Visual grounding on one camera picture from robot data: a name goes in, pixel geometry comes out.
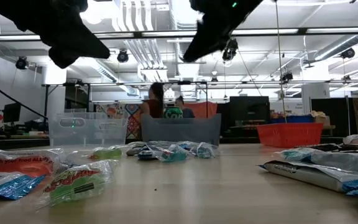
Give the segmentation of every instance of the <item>red basket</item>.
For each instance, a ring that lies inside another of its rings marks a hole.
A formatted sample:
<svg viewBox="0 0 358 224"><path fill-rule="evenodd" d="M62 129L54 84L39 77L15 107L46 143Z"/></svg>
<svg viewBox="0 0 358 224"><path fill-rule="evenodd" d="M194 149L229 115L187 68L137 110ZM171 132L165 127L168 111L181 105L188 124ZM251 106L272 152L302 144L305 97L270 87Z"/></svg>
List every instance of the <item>red basket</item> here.
<svg viewBox="0 0 358 224"><path fill-rule="evenodd" d="M319 144L323 123L266 124L257 129L263 145L290 148Z"/></svg>

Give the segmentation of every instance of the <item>woman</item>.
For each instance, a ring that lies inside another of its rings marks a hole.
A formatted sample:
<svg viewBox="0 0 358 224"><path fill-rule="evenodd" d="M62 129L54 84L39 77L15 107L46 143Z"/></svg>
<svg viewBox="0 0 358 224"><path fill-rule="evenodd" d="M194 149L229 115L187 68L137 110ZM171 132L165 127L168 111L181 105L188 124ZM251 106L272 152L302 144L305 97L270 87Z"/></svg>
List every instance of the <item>woman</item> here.
<svg viewBox="0 0 358 224"><path fill-rule="evenodd" d="M183 97L179 96L175 100L175 106L179 107L183 112L183 118L195 118L193 110L190 108L185 108L185 102L183 101Z"/></svg>
<svg viewBox="0 0 358 224"><path fill-rule="evenodd" d="M153 118L162 118L164 107L164 89L161 83L153 83L149 90L149 100L140 105L143 113Z"/></svg>

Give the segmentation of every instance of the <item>blue bin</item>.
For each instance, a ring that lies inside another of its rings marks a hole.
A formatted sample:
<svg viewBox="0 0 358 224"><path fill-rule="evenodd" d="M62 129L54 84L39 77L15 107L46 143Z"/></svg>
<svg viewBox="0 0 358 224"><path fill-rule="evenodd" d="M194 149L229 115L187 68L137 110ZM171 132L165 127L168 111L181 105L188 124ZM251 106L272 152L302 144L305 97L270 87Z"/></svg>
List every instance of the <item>blue bin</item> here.
<svg viewBox="0 0 358 224"><path fill-rule="evenodd" d="M307 116L287 116L288 123L313 123L314 119L312 115ZM277 124L277 123L285 123L284 118L275 118L270 119L270 123Z"/></svg>

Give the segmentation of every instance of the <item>red shirt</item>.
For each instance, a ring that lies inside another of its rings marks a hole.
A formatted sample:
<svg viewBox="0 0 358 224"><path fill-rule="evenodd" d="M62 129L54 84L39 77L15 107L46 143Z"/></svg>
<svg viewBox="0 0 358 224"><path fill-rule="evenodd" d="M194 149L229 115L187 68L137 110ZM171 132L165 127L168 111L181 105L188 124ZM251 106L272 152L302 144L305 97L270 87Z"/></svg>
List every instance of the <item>red shirt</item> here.
<svg viewBox="0 0 358 224"><path fill-rule="evenodd" d="M150 108L150 116L152 118L162 118L163 109L160 106L158 100L145 100Z"/></svg>

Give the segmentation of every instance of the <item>dark hair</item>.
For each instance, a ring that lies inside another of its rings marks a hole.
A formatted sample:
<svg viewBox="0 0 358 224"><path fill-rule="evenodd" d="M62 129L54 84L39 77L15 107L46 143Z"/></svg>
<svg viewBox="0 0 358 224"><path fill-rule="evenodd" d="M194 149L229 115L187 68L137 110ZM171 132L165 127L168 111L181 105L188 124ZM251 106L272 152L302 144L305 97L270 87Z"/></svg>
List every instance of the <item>dark hair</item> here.
<svg viewBox="0 0 358 224"><path fill-rule="evenodd" d="M154 93L155 97L158 99L158 105L161 110L164 108L164 88L162 83L153 83L150 86L150 89Z"/></svg>
<svg viewBox="0 0 358 224"><path fill-rule="evenodd" d="M180 101L183 104L185 104L185 101L183 100L183 96L179 96L176 100Z"/></svg>

